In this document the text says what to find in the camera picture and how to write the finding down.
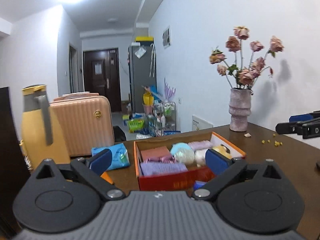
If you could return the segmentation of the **light blue plush toy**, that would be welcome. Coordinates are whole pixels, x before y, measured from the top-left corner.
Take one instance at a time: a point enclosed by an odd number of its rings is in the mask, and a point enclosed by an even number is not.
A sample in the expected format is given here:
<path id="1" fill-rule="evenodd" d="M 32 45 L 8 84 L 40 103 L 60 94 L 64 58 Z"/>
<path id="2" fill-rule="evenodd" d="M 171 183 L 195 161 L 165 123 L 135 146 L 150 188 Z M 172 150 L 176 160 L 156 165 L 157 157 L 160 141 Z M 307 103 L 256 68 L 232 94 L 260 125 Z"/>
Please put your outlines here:
<path id="1" fill-rule="evenodd" d="M 181 150 L 181 149 L 192 151 L 191 147 L 187 143 L 178 142 L 178 143 L 172 145 L 170 153 L 172 155 L 175 155 L 178 152 L 178 150 Z"/>

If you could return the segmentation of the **yellow plush toy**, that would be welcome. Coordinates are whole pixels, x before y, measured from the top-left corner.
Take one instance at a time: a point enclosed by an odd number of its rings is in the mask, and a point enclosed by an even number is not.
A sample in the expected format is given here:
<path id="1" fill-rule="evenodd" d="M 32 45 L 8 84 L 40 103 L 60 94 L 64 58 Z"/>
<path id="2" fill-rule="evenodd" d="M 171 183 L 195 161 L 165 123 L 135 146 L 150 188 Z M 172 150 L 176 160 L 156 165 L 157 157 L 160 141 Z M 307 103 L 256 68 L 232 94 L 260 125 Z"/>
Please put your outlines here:
<path id="1" fill-rule="evenodd" d="M 232 159 L 230 150 L 226 146 L 224 145 L 214 146 L 212 149 L 215 150 L 220 155 L 223 155 L 227 159 Z"/>

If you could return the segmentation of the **white plush ball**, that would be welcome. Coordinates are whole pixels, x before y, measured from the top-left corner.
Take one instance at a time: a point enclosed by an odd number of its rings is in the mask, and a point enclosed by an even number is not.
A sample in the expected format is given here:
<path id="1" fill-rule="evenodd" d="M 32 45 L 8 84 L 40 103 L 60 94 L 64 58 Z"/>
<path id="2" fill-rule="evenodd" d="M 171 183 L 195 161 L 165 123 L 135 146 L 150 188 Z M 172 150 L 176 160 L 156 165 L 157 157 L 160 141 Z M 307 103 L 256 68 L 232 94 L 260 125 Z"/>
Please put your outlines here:
<path id="1" fill-rule="evenodd" d="M 197 167 L 205 166 L 206 165 L 206 152 L 207 148 L 202 150 L 195 151 L 195 162 Z"/>

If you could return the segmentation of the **rolled lilac towel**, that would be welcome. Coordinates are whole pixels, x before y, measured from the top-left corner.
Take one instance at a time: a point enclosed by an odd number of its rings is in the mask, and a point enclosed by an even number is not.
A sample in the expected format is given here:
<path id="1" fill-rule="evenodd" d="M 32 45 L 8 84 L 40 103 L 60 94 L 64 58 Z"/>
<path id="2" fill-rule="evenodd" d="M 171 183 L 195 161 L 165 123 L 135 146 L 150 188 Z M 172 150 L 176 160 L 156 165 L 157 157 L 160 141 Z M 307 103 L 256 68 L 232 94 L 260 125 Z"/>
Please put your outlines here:
<path id="1" fill-rule="evenodd" d="M 192 141 L 188 143 L 188 146 L 195 152 L 198 150 L 204 150 L 208 148 L 213 148 L 214 145 L 209 140 L 203 140 L 203 141 Z"/>

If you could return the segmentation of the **yellow crumbs on table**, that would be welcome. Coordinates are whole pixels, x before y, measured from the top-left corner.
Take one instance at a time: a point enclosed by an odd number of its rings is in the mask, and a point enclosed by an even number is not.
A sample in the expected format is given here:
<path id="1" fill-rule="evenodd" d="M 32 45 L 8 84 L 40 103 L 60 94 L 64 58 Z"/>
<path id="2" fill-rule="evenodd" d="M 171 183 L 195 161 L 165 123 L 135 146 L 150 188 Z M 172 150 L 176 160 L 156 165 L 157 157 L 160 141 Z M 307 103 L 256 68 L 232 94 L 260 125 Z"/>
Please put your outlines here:
<path id="1" fill-rule="evenodd" d="M 275 147 L 283 146 L 283 142 L 277 140 L 277 136 L 278 136 L 278 134 L 273 133 L 271 139 L 262 140 L 261 143 L 262 144 L 271 144 L 272 143 Z"/>

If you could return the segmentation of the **orange red cardboard box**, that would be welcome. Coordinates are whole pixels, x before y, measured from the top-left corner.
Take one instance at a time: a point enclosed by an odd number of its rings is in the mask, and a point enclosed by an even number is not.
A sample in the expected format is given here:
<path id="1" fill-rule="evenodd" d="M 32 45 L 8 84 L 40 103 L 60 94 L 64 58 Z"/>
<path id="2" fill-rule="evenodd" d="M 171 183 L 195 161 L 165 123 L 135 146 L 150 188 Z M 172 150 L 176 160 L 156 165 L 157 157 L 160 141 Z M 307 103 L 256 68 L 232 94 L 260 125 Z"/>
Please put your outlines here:
<path id="1" fill-rule="evenodd" d="M 210 130 L 134 142 L 136 176 L 142 191 L 177 191 L 221 174 L 246 153 Z"/>

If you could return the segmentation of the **purple folded towel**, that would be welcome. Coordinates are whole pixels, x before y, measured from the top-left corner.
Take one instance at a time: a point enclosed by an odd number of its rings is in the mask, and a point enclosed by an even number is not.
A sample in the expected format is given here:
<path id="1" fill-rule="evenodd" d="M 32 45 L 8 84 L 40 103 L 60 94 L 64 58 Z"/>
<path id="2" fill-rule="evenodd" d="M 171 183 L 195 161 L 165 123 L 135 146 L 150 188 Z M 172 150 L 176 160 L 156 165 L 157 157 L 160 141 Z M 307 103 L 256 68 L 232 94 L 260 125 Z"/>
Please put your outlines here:
<path id="1" fill-rule="evenodd" d="M 188 171 L 187 167 L 180 163 L 147 162 L 141 163 L 140 168 L 144 176 L 173 174 Z"/>

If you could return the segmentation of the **yellow thermos jug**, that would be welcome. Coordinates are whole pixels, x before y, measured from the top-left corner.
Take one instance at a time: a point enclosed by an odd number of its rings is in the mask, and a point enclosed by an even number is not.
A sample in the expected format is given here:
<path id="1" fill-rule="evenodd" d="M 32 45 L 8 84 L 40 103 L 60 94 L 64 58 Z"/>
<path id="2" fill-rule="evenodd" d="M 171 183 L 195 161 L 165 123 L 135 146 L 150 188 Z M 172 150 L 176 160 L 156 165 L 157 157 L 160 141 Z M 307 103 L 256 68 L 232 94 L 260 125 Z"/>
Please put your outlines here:
<path id="1" fill-rule="evenodd" d="M 70 156 L 63 130 L 49 104 L 46 85 L 22 89 L 22 147 L 31 167 L 37 168 L 45 159 L 67 164 Z"/>

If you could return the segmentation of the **green plastic basket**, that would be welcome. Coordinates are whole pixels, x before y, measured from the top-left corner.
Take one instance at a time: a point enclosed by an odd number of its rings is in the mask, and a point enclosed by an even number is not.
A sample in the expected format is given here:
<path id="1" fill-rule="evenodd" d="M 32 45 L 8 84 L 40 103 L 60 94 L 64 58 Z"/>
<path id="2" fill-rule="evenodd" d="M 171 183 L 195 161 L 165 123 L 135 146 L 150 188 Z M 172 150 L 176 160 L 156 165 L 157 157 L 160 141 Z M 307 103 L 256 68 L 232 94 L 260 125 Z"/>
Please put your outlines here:
<path id="1" fill-rule="evenodd" d="M 127 121 L 127 126 L 130 133 L 135 133 L 144 128 L 144 119 L 131 119 Z"/>

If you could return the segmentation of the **pink folded cloth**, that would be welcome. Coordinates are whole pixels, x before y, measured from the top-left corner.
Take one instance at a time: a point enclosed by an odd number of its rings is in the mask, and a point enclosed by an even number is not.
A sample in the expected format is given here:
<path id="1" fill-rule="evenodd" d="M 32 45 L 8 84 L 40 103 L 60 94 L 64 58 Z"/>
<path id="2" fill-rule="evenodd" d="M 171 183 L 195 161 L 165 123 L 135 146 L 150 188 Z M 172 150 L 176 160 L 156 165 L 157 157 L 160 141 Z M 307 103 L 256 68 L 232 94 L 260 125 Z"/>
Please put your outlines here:
<path id="1" fill-rule="evenodd" d="M 170 151 L 167 147 L 157 147 L 149 150 L 143 150 L 140 152 L 141 158 L 145 161 L 148 159 L 159 159 L 162 157 L 171 156 Z"/>

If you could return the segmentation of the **black chair back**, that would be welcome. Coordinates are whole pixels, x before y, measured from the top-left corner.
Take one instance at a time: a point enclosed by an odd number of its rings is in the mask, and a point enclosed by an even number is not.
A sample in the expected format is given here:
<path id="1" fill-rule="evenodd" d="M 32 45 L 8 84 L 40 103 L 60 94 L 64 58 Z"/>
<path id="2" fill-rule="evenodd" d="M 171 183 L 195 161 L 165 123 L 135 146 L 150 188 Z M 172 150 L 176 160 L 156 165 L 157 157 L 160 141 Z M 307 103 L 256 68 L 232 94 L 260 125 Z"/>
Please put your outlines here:
<path id="1" fill-rule="evenodd" d="M 18 192 L 30 177 L 17 139 L 11 113 L 8 87 L 1 88 L 1 234 L 15 236 L 20 226 L 12 205 Z"/>

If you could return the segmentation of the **dried pink rose bouquet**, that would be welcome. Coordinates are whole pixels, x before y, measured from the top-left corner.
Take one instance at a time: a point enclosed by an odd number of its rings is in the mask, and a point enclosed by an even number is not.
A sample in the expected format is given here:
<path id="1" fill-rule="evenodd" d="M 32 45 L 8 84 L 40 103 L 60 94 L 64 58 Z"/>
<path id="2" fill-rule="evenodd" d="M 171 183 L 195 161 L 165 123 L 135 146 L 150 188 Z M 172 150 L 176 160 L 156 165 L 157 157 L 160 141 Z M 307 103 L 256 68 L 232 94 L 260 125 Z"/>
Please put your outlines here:
<path id="1" fill-rule="evenodd" d="M 224 49 L 216 47 L 209 56 L 209 63 L 216 65 L 217 73 L 225 77 L 231 89 L 252 90 L 263 72 L 273 76 L 267 57 L 275 58 L 285 47 L 281 39 L 272 36 L 268 44 L 250 40 L 250 30 L 243 25 L 233 28 Z"/>

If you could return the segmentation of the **dark brown entrance door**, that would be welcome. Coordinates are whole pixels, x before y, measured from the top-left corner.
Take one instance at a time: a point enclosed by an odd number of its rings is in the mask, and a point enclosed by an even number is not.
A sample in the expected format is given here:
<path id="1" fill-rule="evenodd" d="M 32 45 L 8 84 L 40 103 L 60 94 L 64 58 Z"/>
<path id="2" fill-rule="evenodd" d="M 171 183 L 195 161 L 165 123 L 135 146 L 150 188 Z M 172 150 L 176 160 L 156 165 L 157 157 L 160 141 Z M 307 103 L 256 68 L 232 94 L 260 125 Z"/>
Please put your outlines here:
<path id="1" fill-rule="evenodd" d="M 98 93 L 109 100 L 111 111 L 121 111 L 118 49 L 83 52 L 85 91 Z"/>

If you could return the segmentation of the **yellow box on refrigerator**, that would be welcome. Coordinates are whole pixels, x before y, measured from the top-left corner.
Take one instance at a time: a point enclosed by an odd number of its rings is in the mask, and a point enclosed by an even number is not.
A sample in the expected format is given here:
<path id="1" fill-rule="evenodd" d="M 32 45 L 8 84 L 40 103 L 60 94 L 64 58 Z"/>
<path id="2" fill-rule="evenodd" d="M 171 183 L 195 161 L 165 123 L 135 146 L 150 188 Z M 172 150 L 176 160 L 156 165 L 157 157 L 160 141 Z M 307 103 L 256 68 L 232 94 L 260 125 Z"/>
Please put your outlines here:
<path id="1" fill-rule="evenodd" d="M 135 37 L 135 42 L 153 42 L 154 38 L 152 36 L 137 36 Z"/>

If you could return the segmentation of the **wall picture frame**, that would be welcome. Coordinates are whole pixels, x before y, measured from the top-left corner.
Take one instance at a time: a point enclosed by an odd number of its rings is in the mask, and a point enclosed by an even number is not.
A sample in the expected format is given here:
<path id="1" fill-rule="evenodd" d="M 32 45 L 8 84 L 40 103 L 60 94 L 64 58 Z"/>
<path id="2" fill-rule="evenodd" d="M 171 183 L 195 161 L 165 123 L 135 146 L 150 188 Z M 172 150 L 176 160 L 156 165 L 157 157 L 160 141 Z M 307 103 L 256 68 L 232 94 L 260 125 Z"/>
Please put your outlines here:
<path id="1" fill-rule="evenodd" d="M 162 35 L 162 44 L 164 48 L 168 48 L 171 46 L 171 29 L 170 26 L 168 26 L 164 31 Z"/>

